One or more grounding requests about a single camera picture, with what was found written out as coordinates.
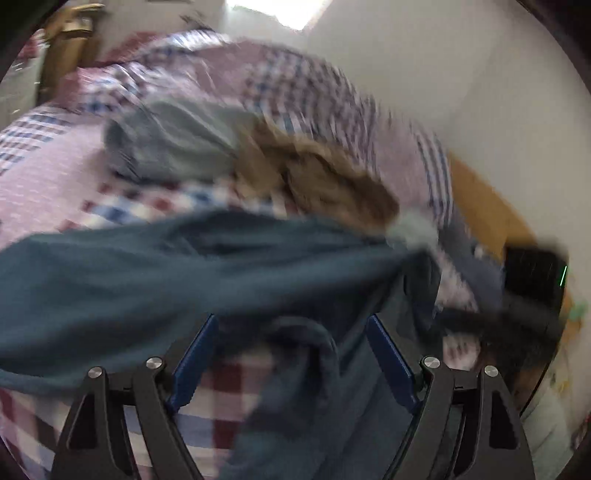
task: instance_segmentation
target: teal garment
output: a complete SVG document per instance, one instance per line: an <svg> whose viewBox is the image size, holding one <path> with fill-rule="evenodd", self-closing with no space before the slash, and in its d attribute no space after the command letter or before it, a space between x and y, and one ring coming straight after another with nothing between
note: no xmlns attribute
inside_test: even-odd
<svg viewBox="0 0 591 480"><path fill-rule="evenodd" d="M107 123L109 166L133 181L213 180L234 171L255 119L240 106L149 99Z"/></svg>
<svg viewBox="0 0 591 480"><path fill-rule="evenodd" d="M53 395L141 365L219 318L218 355L277 367L221 480L381 480L411 422L365 338L371 313L440 355L425 252L316 219L243 212L33 235L0 252L0 386Z"/></svg>

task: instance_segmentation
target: bright window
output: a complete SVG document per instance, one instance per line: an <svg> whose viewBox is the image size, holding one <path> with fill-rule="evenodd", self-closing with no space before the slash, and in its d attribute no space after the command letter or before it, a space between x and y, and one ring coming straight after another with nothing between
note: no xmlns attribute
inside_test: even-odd
<svg viewBox="0 0 591 480"><path fill-rule="evenodd" d="M294 30L303 28L319 15L329 0L226 0L230 8L244 7L276 17L278 22Z"/></svg>

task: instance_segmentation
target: checkered bedsheet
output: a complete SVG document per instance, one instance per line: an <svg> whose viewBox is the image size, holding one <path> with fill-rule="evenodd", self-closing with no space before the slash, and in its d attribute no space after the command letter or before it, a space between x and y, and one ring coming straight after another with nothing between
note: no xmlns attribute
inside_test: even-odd
<svg viewBox="0 0 591 480"><path fill-rule="evenodd" d="M166 50L168 47L158 45L165 50L159 50L160 56L154 57L157 61L167 58L166 53L187 54L182 48L169 51ZM377 163L374 162L371 141L379 116L375 101L358 94L341 72L328 68L326 63L309 60L288 50L270 49L265 61L251 72L246 94L241 100L247 108L266 115L288 132L300 132L342 144L359 165L379 174L375 171ZM327 77L331 77L334 83L325 85ZM301 89L315 93L296 95ZM327 98L329 105L323 103ZM93 100L85 97L84 101ZM349 109L341 108L341 103L349 105ZM327 117L326 109L332 109L333 114ZM79 118L55 106L42 106L12 124L0 134L0 175L24 161L30 152L66 134ZM450 188L444 175L446 160L441 149L433 148L436 145L433 138L425 138L417 141L426 146L423 148L423 161L426 162L423 175L430 178L430 185L437 185L441 194L436 201L434 188L431 191L431 206L436 209L435 217L440 223L450 215L452 208L451 191L447 192L447 197L444 195L446 185ZM220 179L213 184L187 181L137 186L113 177L101 184L96 192L90 192L78 213L64 219L60 229L151 222L167 215L210 208L240 208L278 218L298 213L295 205L282 195L268 200L245 201L238 195L231 179ZM438 254L438 262L443 270L440 289L443 294L439 302L455 301L457 305L459 301L472 308L469 289L442 252ZM272 358L264 347L239 358L226 359L204 375L191 403L180 410L178 427L205 477L214 478L228 457L239 425L256 405L271 368ZM0 434L14 458L32 480L48 479L69 402L0 389L0 403ZM150 459L133 409L126 411L126 418L142 478L151 479Z"/></svg>

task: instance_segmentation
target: bedsheet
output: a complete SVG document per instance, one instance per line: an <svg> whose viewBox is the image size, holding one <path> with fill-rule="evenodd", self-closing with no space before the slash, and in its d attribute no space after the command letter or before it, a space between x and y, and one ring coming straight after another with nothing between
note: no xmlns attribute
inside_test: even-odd
<svg viewBox="0 0 591 480"><path fill-rule="evenodd" d="M183 79L187 78L187 66L193 66L193 83L183 81L183 88L177 89L179 82L175 82L171 84L175 92L191 91L210 100L240 102L288 132L336 142L351 153L356 165L381 177L404 206L426 209L439 225L449 220L453 209L449 169L433 134L413 122L381 112L372 97L358 93L340 71L321 60L254 43L228 44L229 50L225 50L221 43L229 42L226 38L217 44L191 40L200 36L187 33L170 36L168 41L157 39L140 49L140 56L149 59L141 65L157 68L164 76L178 75L181 68ZM129 63L117 65L126 72L135 68ZM220 70L232 74L226 76ZM280 194L267 200L246 201L236 191L232 178L212 184L188 181L139 186L101 170L100 116L116 114L130 98L141 101L145 95L168 90L161 78L150 84L154 77L136 77L133 86L121 87L119 82L113 90L112 83L104 83L105 71L99 74L95 77L98 80L78 85L76 94L68 98L71 110L57 105L39 107L0 134L0 206L5 208L0 214L5 215L0 218L4 220L0 226L2 242L7 244L39 230L151 222L199 209L246 209L278 218L299 214L294 204ZM108 88L99 88L101 84ZM111 95L121 92L121 88L132 95ZM97 108L101 102L110 106ZM93 107L85 109L84 105ZM80 151L73 151L73 145L78 145ZM45 155L50 148L51 154ZM64 192L63 185L55 186L61 185L57 180L54 184L49 180L74 174L80 181L75 191ZM57 205L76 206L67 212L55 210L45 216L43 224L36 224L28 221L30 215L25 214L20 199L39 197ZM438 305L474 309L469 288L443 250L436 252L436 259L442 269ZM212 366L191 403L181 409L176 419L178 427L205 477L216 476L271 368L272 356L264 346L240 358L225 359ZM48 478L69 399L36 398L0 389L0 403L0 435L14 458L31 479ZM132 408L126 410L126 418L142 478L150 479L150 459Z"/></svg>

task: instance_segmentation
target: plaid blanket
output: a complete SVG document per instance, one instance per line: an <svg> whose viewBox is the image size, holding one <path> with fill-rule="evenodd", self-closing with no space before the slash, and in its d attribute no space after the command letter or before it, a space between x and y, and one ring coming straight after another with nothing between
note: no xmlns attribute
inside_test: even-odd
<svg viewBox="0 0 591 480"><path fill-rule="evenodd" d="M204 42L202 35L180 34L171 36L168 41L158 39L152 45L153 50L150 46L141 49L138 55L147 62L141 65L150 69L163 64L175 65L176 69L187 62L194 64L196 59L203 60L203 45L212 48L211 43L200 47L199 42ZM392 116L384 117L372 98L359 94L340 71L321 60L281 48L261 48L263 55L260 57L256 52L254 55L249 53L250 58L257 61L239 69L248 73L239 98L245 107L267 116L288 132L339 143L347 148L357 165L380 176L381 147L375 138L379 138L380 129L392 127ZM118 67L128 71L129 64ZM170 71L160 70L164 74ZM158 85L150 85L144 85L143 90L124 85L124 97L135 102L141 100L142 92L162 91L159 90L163 88L160 80ZM105 94L107 90L113 90L96 87L96 83L84 86L74 104L80 107L103 102L109 107L75 110L102 114L124 106L121 95ZM227 92L220 87L214 94L220 91ZM83 116L56 106L42 106L12 124L0 134L0 175L26 160L34 150L58 136L67 135L81 118ZM406 138L414 142L411 147L423 152L418 157L421 178L425 185L431 185L425 203L433 209L436 222L445 222L453 204L445 156L434 135L411 129L410 124L408 131L411 135ZM138 186L111 177L95 192L88 192L81 199L75 215L56 219L56 229L151 222L167 215L210 208L242 208L278 218L298 214L295 205L280 194L266 200L245 201L236 191L232 179L220 179L213 184L187 181ZM443 271L438 303L474 308L468 287L442 251L437 253L437 260ZM240 423L256 405L271 368L272 357L263 346L239 358L226 359L204 375L191 403L179 412L176 418L178 428L205 477L215 477L219 466L228 457ZM0 404L0 435L14 458L31 479L47 479L69 400L41 399L0 389ZM142 478L151 479L150 458L133 408L127 409L126 419Z"/></svg>

